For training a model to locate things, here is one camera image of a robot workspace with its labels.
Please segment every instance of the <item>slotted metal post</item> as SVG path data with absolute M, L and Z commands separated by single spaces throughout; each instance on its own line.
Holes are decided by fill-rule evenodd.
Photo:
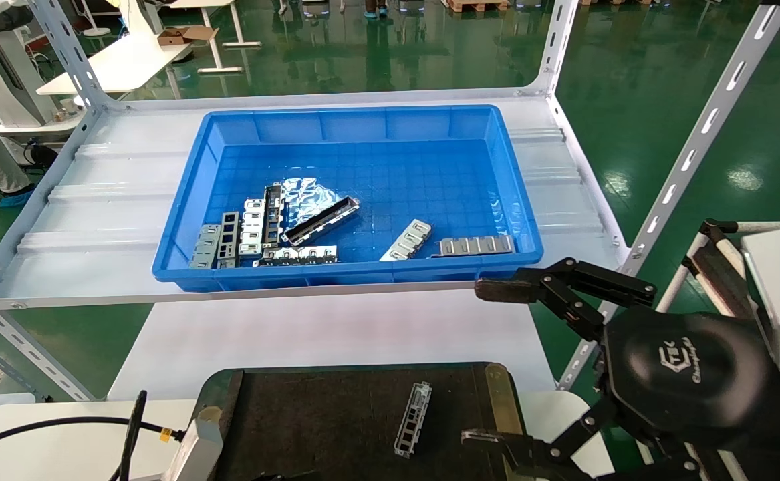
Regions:
M 658 240 L 662 228 L 672 215 L 674 207 L 686 191 L 687 184 L 698 170 L 698 165 L 701 164 L 704 155 L 722 128 L 723 122 L 735 106 L 737 98 L 740 97 L 743 88 L 749 82 L 763 54 L 767 51 L 767 47 L 777 34 L 780 28 L 780 5 L 765 3 L 759 6 L 753 19 L 749 22 L 747 30 L 735 48 L 728 65 L 723 70 L 717 86 L 711 92 L 701 115 L 698 116 L 698 122 L 692 128 L 692 133 L 687 137 L 684 148 L 681 149 L 674 162 L 674 166 L 664 183 L 664 188 L 654 201 L 646 221 L 642 223 L 642 228 L 634 241 L 634 246 L 631 247 L 627 261 L 619 270 L 622 273 L 635 276 L 640 270 L 642 263 L 648 257 L 649 250 Z M 616 311 L 616 305 L 612 302 L 604 302 L 598 311 L 604 314 L 606 321 L 609 321 Z M 595 342 L 580 341 L 563 375 L 561 375 L 557 385 L 558 389 L 571 389 L 577 380 L 577 375 L 592 353 L 595 352 L 596 347 Z

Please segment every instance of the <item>black cable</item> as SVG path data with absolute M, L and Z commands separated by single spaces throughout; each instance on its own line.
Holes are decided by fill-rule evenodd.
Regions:
M 131 466 L 131 454 L 137 444 L 137 435 L 140 434 L 140 420 L 143 418 L 143 410 L 146 408 L 146 391 L 140 391 L 131 416 L 128 421 L 128 429 L 125 432 L 125 444 L 120 458 L 120 481 L 128 481 L 128 472 Z
M 5 430 L 4 432 L 0 432 L 0 441 L 1 439 L 8 438 L 9 436 L 28 432 L 29 430 L 37 430 L 50 426 L 60 426 L 60 424 L 129 424 L 129 421 L 129 418 L 115 418 L 109 416 L 74 416 L 71 418 L 56 418 L 56 420 L 44 420 L 36 423 L 24 424 L 24 426 L 17 426 Z M 140 427 L 145 430 L 151 430 L 151 432 L 163 432 L 163 430 L 167 429 L 164 428 L 164 426 L 146 423 L 145 421 L 140 422 Z M 176 441 L 182 441 L 184 438 L 184 432 L 182 430 L 173 430 L 173 432 L 175 433 L 173 438 L 175 438 Z

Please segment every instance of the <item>white shelf board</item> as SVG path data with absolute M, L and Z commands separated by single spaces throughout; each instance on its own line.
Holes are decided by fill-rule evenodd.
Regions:
M 541 232 L 548 265 L 566 256 L 620 264 L 621 238 L 570 127 L 542 97 L 514 89 L 303 95 L 124 103 L 90 128 L 74 162 L 48 195 L 14 257 L 1 265 L 0 308 L 189 301 L 386 290 L 451 289 L 470 283 L 298 287 L 240 293 L 185 293 L 159 283 L 151 265 L 200 122 L 212 110 L 328 106 L 493 104 L 499 107 Z
M 519 392 L 551 391 L 529 308 L 472 289 L 155 304 L 109 401 L 188 399 L 224 369 L 502 363 Z

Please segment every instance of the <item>blue plastic tray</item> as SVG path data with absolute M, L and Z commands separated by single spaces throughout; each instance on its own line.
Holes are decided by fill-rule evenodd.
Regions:
M 338 264 L 188 269 L 201 225 L 298 178 L 360 200 L 353 219 L 310 243 L 338 246 Z M 378 262 L 415 218 L 432 235 L 414 259 Z M 429 258 L 442 238 L 499 234 L 512 235 L 517 253 Z M 152 274 L 194 292 L 457 281 L 506 277 L 542 255 L 496 107 L 245 110 L 203 119 Z

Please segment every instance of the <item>silver metal strip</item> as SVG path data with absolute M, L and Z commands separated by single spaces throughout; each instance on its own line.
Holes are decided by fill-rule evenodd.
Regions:
M 439 255 L 432 257 L 506 255 L 515 252 L 510 235 L 487 235 L 485 237 L 444 238 L 440 242 Z
M 676 163 L 666 178 L 664 188 L 655 200 L 652 210 L 649 211 L 646 221 L 638 233 L 634 246 L 631 248 L 628 260 L 619 270 L 628 276 L 635 276 L 640 270 L 644 259 L 652 248 L 662 228 L 672 215 L 674 207 L 678 204 L 680 196 L 686 191 L 692 177 L 698 170 L 707 150 L 710 149 L 713 140 L 716 139 L 723 122 L 735 106 L 743 88 L 749 82 L 757 64 L 761 61 L 767 47 L 778 33 L 780 28 L 780 7 L 776 5 L 760 5 L 753 19 L 749 22 L 747 30 L 741 37 L 735 52 L 731 55 L 729 64 L 723 70 L 723 75 L 717 82 L 717 86 L 708 98 L 701 115 L 698 117 L 692 133 L 686 139 L 684 148 L 680 151 Z M 604 314 L 606 321 L 616 311 L 616 305 L 612 302 L 604 302 L 598 308 Z M 589 356 L 595 351 L 594 342 L 580 341 L 573 356 L 561 375 L 557 385 L 558 390 L 571 389 L 577 379 L 579 370 L 588 361 Z

